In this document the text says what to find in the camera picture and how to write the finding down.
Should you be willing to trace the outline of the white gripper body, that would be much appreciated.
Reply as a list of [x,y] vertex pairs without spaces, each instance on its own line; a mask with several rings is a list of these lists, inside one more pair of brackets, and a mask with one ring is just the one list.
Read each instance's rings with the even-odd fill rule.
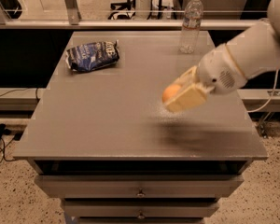
[[226,94],[242,88],[247,79],[234,61],[226,44],[222,44],[203,56],[198,64],[199,80],[213,87],[214,94]]

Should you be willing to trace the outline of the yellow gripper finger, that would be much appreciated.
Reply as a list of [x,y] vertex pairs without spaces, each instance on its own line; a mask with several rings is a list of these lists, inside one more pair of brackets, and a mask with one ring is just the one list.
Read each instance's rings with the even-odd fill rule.
[[213,87],[206,88],[201,84],[181,86],[177,94],[163,104],[165,108],[172,113],[187,110],[204,104],[207,99],[207,94],[213,89]]
[[197,75],[197,66],[192,66],[190,69],[184,72],[180,77],[178,77],[174,81],[174,84],[177,84],[179,86],[186,86],[193,83],[197,83],[198,81],[199,78]]

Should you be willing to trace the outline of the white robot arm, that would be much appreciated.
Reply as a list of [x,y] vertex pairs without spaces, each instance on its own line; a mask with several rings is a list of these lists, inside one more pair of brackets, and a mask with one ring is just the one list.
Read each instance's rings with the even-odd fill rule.
[[242,88],[248,80],[280,70],[280,0],[271,0],[267,19],[206,53],[165,91],[162,101],[170,112],[206,102],[209,94],[221,95]]

